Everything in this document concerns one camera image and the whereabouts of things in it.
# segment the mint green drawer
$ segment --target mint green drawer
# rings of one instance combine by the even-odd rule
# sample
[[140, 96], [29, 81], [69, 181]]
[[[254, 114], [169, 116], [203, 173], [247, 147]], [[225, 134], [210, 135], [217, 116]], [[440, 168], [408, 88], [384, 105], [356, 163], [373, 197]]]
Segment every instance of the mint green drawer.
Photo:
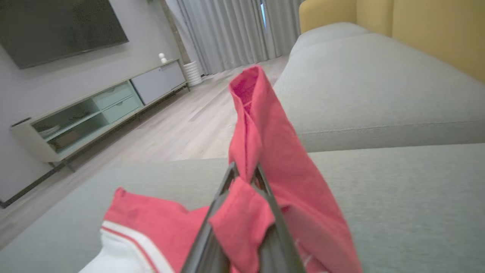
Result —
[[140, 107], [138, 101], [134, 96], [131, 96], [104, 110], [103, 115], [109, 123], [113, 123], [138, 107]]
[[93, 101], [98, 106], [100, 110], [109, 107], [120, 100], [127, 98], [133, 95], [131, 91], [132, 87], [128, 83], [124, 83], [118, 86], [115, 86], [109, 90], [104, 91], [103, 93], [94, 96]]

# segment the wall-mounted tv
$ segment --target wall-mounted tv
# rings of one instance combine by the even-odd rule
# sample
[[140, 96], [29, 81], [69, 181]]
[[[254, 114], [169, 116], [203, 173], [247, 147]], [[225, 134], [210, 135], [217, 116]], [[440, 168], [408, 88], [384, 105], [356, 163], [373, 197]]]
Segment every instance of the wall-mounted tv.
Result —
[[20, 69], [126, 42], [108, 0], [0, 0], [0, 43]]

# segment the wooden floor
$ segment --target wooden floor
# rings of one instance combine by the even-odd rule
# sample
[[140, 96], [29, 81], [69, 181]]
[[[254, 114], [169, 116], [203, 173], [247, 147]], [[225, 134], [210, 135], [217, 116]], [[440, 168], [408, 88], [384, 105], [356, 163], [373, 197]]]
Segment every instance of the wooden floor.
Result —
[[[272, 84], [288, 57], [259, 63]], [[73, 160], [76, 168], [54, 174], [6, 209], [0, 209], [0, 249], [41, 217], [68, 193], [101, 170], [140, 162], [227, 157], [236, 111], [227, 85], [247, 67], [204, 77], [119, 130]]]

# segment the yellow sofa back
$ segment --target yellow sofa back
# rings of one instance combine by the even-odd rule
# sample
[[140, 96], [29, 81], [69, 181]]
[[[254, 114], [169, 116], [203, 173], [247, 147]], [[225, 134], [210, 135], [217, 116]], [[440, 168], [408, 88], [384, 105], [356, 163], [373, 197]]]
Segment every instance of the yellow sofa back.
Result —
[[485, 83], [485, 0], [394, 0], [392, 37]]
[[393, 8], [394, 0], [357, 0], [357, 24], [391, 37]]
[[306, 0], [300, 6], [302, 33], [335, 22], [357, 22], [485, 83], [485, 0]]

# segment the sofa seat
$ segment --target sofa seat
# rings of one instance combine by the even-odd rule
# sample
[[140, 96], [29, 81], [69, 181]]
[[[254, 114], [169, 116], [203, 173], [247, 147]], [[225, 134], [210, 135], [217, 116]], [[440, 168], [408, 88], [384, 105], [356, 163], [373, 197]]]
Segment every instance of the sofa seat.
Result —
[[[312, 153], [353, 234], [364, 272], [482, 272], [485, 144]], [[81, 185], [0, 251], [2, 272], [76, 273], [101, 248], [117, 187], [209, 205], [227, 159], [114, 167]]]
[[308, 152], [485, 142], [484, 84], [350, 25], [301, 35], [274, 86]]

